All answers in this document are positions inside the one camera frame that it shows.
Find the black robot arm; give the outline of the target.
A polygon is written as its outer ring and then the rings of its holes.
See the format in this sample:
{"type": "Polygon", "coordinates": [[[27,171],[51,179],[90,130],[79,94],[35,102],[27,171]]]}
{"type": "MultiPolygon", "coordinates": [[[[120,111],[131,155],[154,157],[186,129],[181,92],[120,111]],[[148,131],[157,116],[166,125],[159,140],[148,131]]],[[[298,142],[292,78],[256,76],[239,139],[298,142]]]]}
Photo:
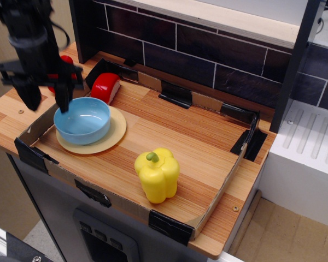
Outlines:
{"type": "Polygon", "coordinates": [[[74,88],[83,86],[83,70],[60,57],[52,11],[50,1],[0,1],[0,21],[18,56],[0,63],[1,81],[13,86],[32,111],[41,103],[39,88],[53,87],[57,105],[67,112],[74,88]]]}

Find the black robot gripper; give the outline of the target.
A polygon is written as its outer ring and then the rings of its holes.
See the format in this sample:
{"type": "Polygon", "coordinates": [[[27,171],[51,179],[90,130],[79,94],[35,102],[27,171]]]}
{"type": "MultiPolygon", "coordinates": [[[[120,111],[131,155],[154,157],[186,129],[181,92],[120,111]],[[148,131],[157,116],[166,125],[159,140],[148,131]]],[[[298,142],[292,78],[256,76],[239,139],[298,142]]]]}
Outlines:
{"type": "Polygon", "coordinates": [[[53,86],[56,103],[62,113],[69,110],[69,103],[73,99],[73,87],[82,88],[82,69],[78,66],[66,64],[71,72],[76,73],[77,79],[72,80],[70,72],[63,72],[64,62],[60,59],[57,42],[52,40],[30,41],[11,40],[18,59],[0,62],[2,81],[6,85],[13,85],[21,100],[32,111],[37,111],[41,102],[39,86],[53,86]],[[48,74],[60,73],[58,79],[49,79],[48,74]],[[14,81],[21,77],[28,81],[14,81]]]}

